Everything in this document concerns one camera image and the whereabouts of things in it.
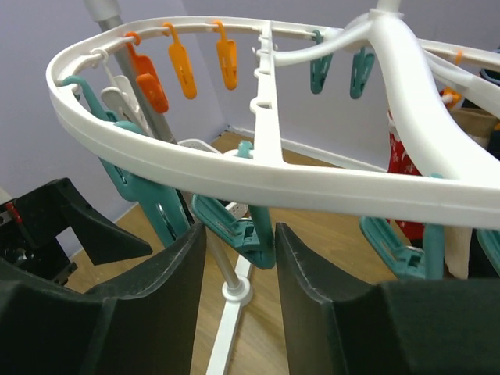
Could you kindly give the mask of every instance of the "white plastic frame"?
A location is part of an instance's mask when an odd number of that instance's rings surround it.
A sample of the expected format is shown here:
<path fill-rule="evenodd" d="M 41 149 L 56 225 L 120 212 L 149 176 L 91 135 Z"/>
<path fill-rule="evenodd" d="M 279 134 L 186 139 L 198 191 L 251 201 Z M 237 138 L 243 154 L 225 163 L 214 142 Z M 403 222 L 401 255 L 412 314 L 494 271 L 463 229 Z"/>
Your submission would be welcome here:
<path fill-rule="evenodd" d="M 308 58 L 330 53 L 327 47 L 336 40 L 336 48 L 352 48 L 369 40 L 380 61 L 391 112 L 407 151 L 424 174 L 439 173 L 449 180 L 285 163 L 280 151 L 274 61 L 277 66 L 285 65 L 285 54 L 295 52 L 275 52 L 272 44 L 268 49 L 264 43 L 258 51 L 259 91 L 252 101 L 256 117 L 253 160 L 190 150 L 110 126 L 78 103 L 73 96 L 75 86 L 58 87 L 64 77 L 100 58 L 88 55 L 93 48 L 113 53 L 125 41 L 132 41 L 122 37 L 128 31 L 137 32 L 145 40 L 161 36 L 161 25 L 171 22 L 179 34 L 211 32 L 214 20 L 221 20 L 227 32 L 258 34 L 261 42 L 272 40 L 273 35 L 310 39 L 313 30 L 338 33 L 334 40 L 308 48 L 317 52 Z M 338 39 L 343 34 L 348 37 L 342 44 Z M 161 184 L 253 205 L 499 228 L 500 163 L 471 141 L 448 115 L 419 43 L 427 42 L 419 42 L 397 16 L 385 12 L 373 12 L 367 21 L 360 18 L 345 32 L 231 17 L 158 18 L 126 24 L 65 49 L 50 62 L 46 77 L 52 104 L 69 133 L 99 157 Z M 452 54 L 447 52 L 449 45 L 441 48 L 436 42 L 430 44 L 434 52 L 439 49 L 442 55 Z M 471 49 L 454 48 L 464 51 L 464 59 L 484 59 L 500 66 L 500 58 L 494 53 L 478 55 Z M 262 71 L 263 66 L 269 67 L 269 73 Z M 401 95 L 403 88 L 411 99 Z M 420 105 L 415 106 L 415 98 Z M 270 103 L 269 108 L 256 105 L 263 102 Z M 443 137 L 436 137 L 437 132 Z M 444 146 L 438 138 L 448 139 L 453 147 Z"/>

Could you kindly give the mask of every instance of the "clothes drying rack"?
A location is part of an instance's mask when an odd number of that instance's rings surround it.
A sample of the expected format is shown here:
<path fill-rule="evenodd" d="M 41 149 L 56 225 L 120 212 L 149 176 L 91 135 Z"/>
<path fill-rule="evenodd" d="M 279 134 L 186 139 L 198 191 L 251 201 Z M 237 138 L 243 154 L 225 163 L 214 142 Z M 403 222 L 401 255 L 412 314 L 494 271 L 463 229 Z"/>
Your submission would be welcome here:
<path fill-rule="evenodd" d="M 196 194 L 245 202 L 249 205 L 310 209 L 359 216 L 392 217 L 453 226 L 500 228 L 500 163 L 471 141 L 455 124 L 438 95 L 434 79 L 500 117 L 500 88 L 455 66 L 462 61 L 500 70 L 500 55 L 458 45 L 417 39 L 398 12 L 399 0 L 379 0 L 376 7 L 356 17 L 344 29 L 234 17 L 180 16 L 121 24 L 116 1 L 86 1 L 103 33 L 61 51 L 48 65 L 46 80 L 55 112 L 63 127 L 100 158 L 145 179 Z M 255 136 L 250 159 L 204 152 L 110 126 L 92 116 L 75 98 L 77 86 L 63 80 L 102 60 L 96 48 L 120 54 L 137 33 L 142 41 L 161 37 L 170 28 L 178 34 L 212 33 L 220 21 L 227 33 L 254 34 L 259 66 L 257 95 L 250 102 L 255 114 Z M 285 37 L 323 42 L 299 51 L 274 48 L 273 38 Z M 282 156 L 275 70 L 307 63 L 337 51 L 372 48 L 384 77 L 387 100 L 406 151 L 425 177 L 393 175 L 367 170 L 323 166 L 296 166 Z M 123 54 L 123 73 L 134 81 L 134 72 Z M 137 100 L 151 127 L 165 120 L 149 104 Z M 415 105 L 414 98 L 419 98 Z M 447 139 L 445 145 L 441 140 Z M 442 179 L 430 176 L 438 174 Z M 252 264 L 239 256 L 233 270 L 220 246 L 213 246 L 226 278 L 227 300 L 207 373 L 225 373 L 241 310 L 252 298 L 249 275 Z"/>

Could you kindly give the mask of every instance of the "red patterned fabric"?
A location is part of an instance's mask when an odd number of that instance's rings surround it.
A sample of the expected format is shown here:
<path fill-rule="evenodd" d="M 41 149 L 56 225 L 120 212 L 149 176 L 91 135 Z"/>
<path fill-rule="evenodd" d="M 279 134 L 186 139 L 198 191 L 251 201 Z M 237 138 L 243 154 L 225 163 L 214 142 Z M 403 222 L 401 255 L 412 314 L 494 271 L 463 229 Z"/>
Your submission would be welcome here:
<path fill-rule="evenodd" d="M 403 143 L 399 139 L 395 127 L 391 128 L 391 131 L 389 133 L 389 141 L 391 144 L 391 161 L 389 162 L 389 168 L 387 171 L 389 173 L 421 176 L 419 170 L 416 168 L 415 164 L 413 164 L 412 160 L 409 158 L 409 155 L 406 153 L 405 146 L 403 146 Z M 395 222 L 401 228 L 401 231 L 406 236 L 406 238 L 408 238 L 410 241 L 421 240 L 423 238 L 423 224 L 401 220 L 396 220 Z"/>

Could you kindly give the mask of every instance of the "white hook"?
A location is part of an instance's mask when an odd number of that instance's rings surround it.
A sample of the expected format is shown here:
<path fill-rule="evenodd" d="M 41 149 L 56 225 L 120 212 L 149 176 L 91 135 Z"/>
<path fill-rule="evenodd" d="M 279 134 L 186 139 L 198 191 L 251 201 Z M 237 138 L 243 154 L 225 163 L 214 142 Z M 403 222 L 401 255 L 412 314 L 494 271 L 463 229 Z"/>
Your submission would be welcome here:
<path fill-rule="evenodd" d="M 105 49 L 94 48 L 94 49 L 91 50 L 91 54 L 92 55 L 99 54 L 99 55 L 102 56 L 102 67 L 104 68 L 106 76 L 108 76 L 109 81 L 111 82 L 111 84 L 113 86 L 117 87 L 115 77 L 111 73 L 111 70 L 109 70 L 109 68 L 108 68 L 109 53 Z"/>

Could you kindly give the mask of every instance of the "white clothespin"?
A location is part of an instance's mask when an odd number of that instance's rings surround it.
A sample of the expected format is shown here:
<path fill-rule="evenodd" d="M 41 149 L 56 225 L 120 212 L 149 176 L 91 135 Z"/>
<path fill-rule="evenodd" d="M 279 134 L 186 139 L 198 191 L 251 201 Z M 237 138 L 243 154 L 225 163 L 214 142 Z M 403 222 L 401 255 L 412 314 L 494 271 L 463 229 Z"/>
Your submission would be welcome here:
<path fill-rule="evenodd" d="M 149 137 L 153 137 L 152 130 L 145 119 L 144 113 L 139 106 L 134 89 L 128 78 L 121 75 L 113 76 L 108 68 L 109 54 L 106 50 L 94 48 L 91 54 L 99 54 L 102 56 L 102 67 L 112 85 L 101 91 L 101 99 L 104 104 L 116 113 L 120 119 L 135 123 Z"/>

